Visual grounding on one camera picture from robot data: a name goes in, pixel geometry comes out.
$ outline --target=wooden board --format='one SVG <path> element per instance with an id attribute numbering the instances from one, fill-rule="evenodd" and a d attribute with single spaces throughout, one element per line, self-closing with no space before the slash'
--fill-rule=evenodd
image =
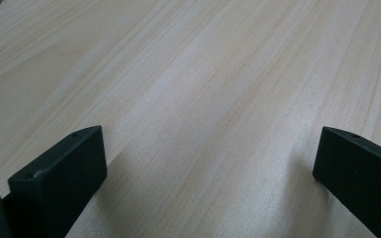
<path id="1" fill-rule="evenodd" d="M 373 237 L 312 168 L 322 126 L 381 145 L 381 1 L 4 1 L 1 196 L 93 125 L 68 237 Z"/>

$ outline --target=wooden plank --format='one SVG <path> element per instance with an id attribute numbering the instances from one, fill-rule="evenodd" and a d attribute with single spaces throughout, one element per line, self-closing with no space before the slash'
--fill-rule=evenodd
<path id="1" fill-rule="evenodd" d="M 381 145 L 381 1 L 4 1 L 1 196 L 98 124 L 68 237 L 373 237 L 312 169 L 322 126 Z"/>

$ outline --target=wood grain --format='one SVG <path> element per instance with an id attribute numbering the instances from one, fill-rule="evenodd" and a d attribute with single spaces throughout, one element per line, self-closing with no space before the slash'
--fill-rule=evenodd
<path id="1" fill-rule="evenodd" d="M 322 126 L 381 145 L 381 1 L 4 1 L 0 194 L 97 124 L 68 237 L 373 237 L 311 171 Z"/>

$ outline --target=light wood surface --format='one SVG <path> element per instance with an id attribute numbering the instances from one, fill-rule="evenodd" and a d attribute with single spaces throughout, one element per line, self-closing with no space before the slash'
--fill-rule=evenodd
<path id="1" fill-rule="evenodd" d="M 322 126 L 381 145 L 381 1 L 4 1 L 0 194 L 93 125 L 67 237 L 373 237 L 312 168 Z"/>

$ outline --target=black clamp jaw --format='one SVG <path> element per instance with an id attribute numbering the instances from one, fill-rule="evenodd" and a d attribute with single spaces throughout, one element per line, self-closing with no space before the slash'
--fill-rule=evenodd
<path id="1" fill-rule="evenodd" d="M 381 147 L 355 134 L 324 127 L 314 177 L 381 237 Z"/>
<path id="2" fill-rule="evenodd" d="M 106 177 L 101 126 L 66 136 L 8 179 L 0 237 L 65 237 Z"/>

